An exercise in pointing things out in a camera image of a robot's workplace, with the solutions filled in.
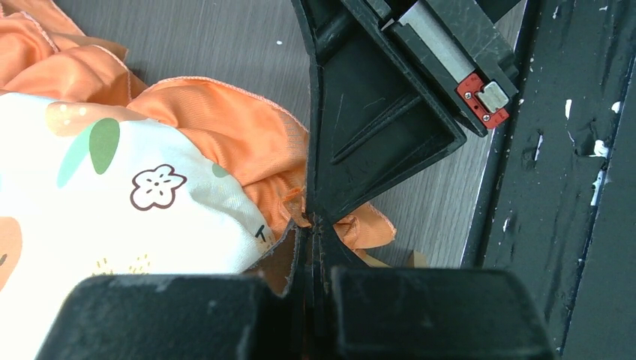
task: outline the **orange fabric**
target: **orange fabric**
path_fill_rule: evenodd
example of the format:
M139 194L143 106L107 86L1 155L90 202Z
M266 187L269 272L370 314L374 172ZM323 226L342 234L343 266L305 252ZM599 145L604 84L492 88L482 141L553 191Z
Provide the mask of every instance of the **orange fabric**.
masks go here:
M0 95L22 92L93 103L95 111L125 107L157 119L178 128L231 173L278 239L290 219L310 226L302 217L308 133L286 110L203 77L167 79L148 88L122 62L123 46L86 37L52 0L0 0L0 5ZM49 124L60 136L82 130L60 124ZM370 204L335 229L354 250L395 237L395 228Z

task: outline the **black plastic part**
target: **black plastic part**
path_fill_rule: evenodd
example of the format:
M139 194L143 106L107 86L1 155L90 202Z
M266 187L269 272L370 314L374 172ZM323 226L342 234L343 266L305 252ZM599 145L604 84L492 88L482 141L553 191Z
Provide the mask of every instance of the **black plastic part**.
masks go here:
M499 21L504 15L506 15L512 8L517 6L521 0L476 0L477 4L486 13L488 19L493 23Z
M534 304L502 271L335 268L345 359L553 359Z
M521 74L517 77L517 84L522 89L521 80L527 79L530 73L530 59L532 58L534 48L534 37L537 25L539 24L539 15L543 10L540 1L529 1L523 12L523 21L517 36L517 43L514 48L517 56L517 67ZM464 247L461 267L464 269L473 269L476 264L482 263L484 256L484 244L482 237L485 229L490 226L492 221L491 209L494 209L497 198L498 182L501 180L505 171L505 163L503 158L508 154L510 139L508 138L511 126L514 126L516 116L520 108L518 100L511 111L511 119L495 129L492 141L490 143L490 151L481 177L481 186L477 203L475 204L475 212L472 215L472 222L466 246Z
M444 104L381 32L374 11L362 0L344 3L293 1L316 100L307 213L331 224L466 141Z
M620 0L606 1L607 7L575 0L540 5L523 103L506 134L475 258L478 266L506 269L522 280L541 309L553 347L563 351L564 344L570 346L569 324L575 324L584 291L581 272L592 256L587 249L605 213L603 203L598 211L592 205L593 184L608 162L592 155L596 140L609 148L614 143L619 116L611 108L626 101L636 53L636 7ZM612 187L603 181L601 187ZM623 211L632 209L625 205ZM613 241L619 244L627 228L617 224L614 229ZM610 319L613 307L594 311L609 311L603 316Z
M515 54L493 22L472 1L425 0L424 4L464 44L467 55L487 79L496 81L512 99L518 90L511 79L518 75ZM457 19L470 18L469 22Z
M284 305L249 277L94 277L70 294L37 358L280 359Z

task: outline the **paint chip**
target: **paint chip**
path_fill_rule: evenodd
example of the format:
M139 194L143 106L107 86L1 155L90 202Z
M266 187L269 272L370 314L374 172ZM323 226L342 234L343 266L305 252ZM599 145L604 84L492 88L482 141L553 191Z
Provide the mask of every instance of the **paint chip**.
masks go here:
M616 114L620 113L620 101L617 101L616 103L612 104L612 111L614 111Z
M565 117L570 119L570 110L572 109L572 99L568 99L565 101Z
M535 151L535 161L539 159L539 152L541 152L541 144L543 143L543 134L538 135L537 150Z
M503 232L505 233L508 229L508 225L510 225L510 217L508 216L503 222Z
M594 155L590 155L591 158L608 158L610 150L605 146L603 140L596 140L594 142Z
M596 176L596 181L592 183L592 186L594 187L594 195L592 195L592 201L589 203L591 206L597 206L599 204L599 194L601 193L601 184L604 177L605 171L599 170L598 175Z

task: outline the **gray floor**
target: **gray floor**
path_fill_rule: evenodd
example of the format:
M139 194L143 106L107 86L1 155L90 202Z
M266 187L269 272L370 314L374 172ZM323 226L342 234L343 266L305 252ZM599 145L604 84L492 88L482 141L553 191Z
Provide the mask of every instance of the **gray floor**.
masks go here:
M56 0L87 35L130 49L127 64L148 84L213 77L309 118L308 57L289 0ZM522 7L497 25L514 41ZM470 136L452 156L376 198L396 241L371 253L401 265L409 250L432 266L458 266L490 139Z

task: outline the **red latch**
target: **red latch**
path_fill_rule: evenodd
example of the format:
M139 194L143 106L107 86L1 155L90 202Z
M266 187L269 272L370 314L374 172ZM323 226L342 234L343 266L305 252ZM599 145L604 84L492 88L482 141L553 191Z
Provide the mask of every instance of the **red latch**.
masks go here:
M494 129L510 117L510 115L506 109L488 112L484 105L479 102L475 93L480 92L484 88L484 85L484 82L477 73L471 73L466 79L460 82L457 87L457 93L463 98L463 101L472 110L472 113L484 123L487 129Z

